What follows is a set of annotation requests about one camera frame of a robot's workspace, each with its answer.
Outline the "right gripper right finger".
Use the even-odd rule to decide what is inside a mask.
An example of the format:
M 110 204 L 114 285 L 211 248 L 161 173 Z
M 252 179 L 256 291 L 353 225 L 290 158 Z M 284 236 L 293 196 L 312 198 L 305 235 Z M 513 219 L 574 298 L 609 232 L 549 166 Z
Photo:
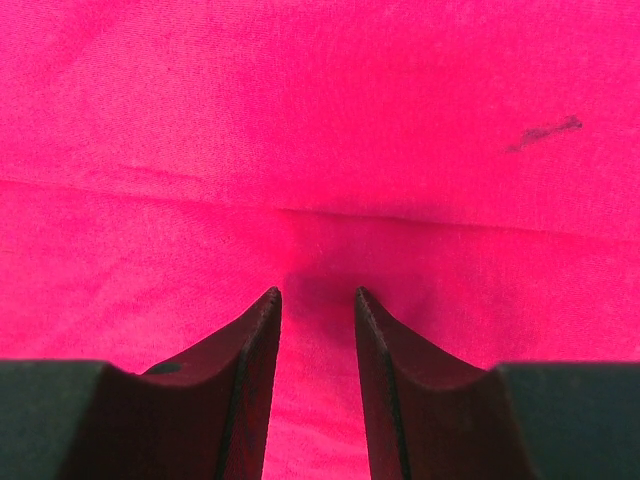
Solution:
M 366 289 L 355 334 L 375 479 L 635 479 L 639 367 L 482 370 L 394 318 Z

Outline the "magenta t shirt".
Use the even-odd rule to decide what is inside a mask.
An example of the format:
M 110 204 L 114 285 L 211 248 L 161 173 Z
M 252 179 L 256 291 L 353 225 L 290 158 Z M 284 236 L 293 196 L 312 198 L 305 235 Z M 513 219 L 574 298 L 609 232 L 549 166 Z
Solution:
M 268 479 L 369 475 L 354 293 L 639 358 L 635 1 L 5 1 L 1 354 L 141 372 L 271 286 Z

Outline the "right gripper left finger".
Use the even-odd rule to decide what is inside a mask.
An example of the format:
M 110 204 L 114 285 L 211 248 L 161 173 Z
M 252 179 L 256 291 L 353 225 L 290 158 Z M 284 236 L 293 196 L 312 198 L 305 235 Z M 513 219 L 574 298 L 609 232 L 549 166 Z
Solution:
M 5 479 L 258 479 L 282 297 L 142 374 L 104 361 L 1 364 Z

